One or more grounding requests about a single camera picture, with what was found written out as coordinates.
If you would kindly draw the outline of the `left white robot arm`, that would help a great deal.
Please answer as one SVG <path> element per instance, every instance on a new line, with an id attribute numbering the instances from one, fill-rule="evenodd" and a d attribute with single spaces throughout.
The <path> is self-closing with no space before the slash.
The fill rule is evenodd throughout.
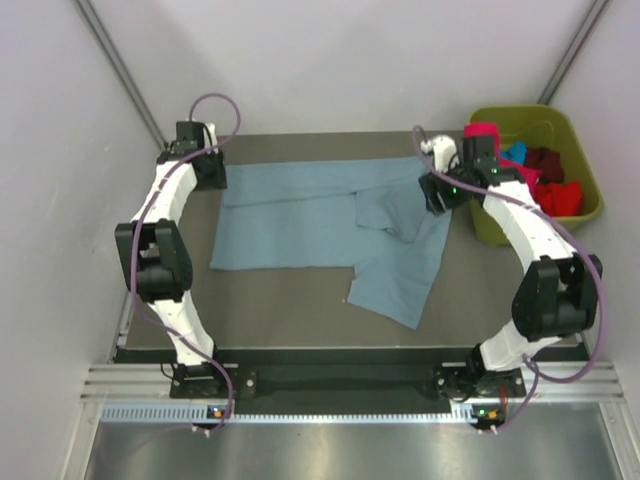
<path id="1" fill-rule="evenodd" d="M 205 331 L 191 289 L 193 265 L 179 231 L 191 193 L 224 190 L 224 153 L 216 126 L 192 119 L 176 123 L 176 138 L 156 161 L 143 206 L 114 236 L 126 286 L 136 303 L 149 308 L 150 321 L 164 330 L 176 351 L 170 396 L 181 399 L 229 396 L 229 376 L 211 363 L 216 345 Z"/>

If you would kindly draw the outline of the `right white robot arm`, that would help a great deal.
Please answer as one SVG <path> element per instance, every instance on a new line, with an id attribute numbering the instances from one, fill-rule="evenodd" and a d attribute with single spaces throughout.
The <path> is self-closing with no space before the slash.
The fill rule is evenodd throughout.
<path id="1" fill-rule="evenodd" d="M 535 203 L 524 176 L 500 163 L 490 135 L 415 140 L 426 208 L 442 215 L 475 201 L 500 227 L 524 276 L 507 323 L 465 362 L 463 396 L 487 396 L 539 351 L 590 329 L 604 305 L 599 259 Z"/>

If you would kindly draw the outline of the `light blue t shirt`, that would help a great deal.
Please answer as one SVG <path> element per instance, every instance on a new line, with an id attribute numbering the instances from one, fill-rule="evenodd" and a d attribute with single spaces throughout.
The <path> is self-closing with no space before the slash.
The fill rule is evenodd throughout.
<path id="1" fill-rule="evenodd" d="M 415 329 L 451 221 L 427 211 L 425 172 L 415 157 L 232 165 L 209 266 L 350 267 L 348 303 Z"/>

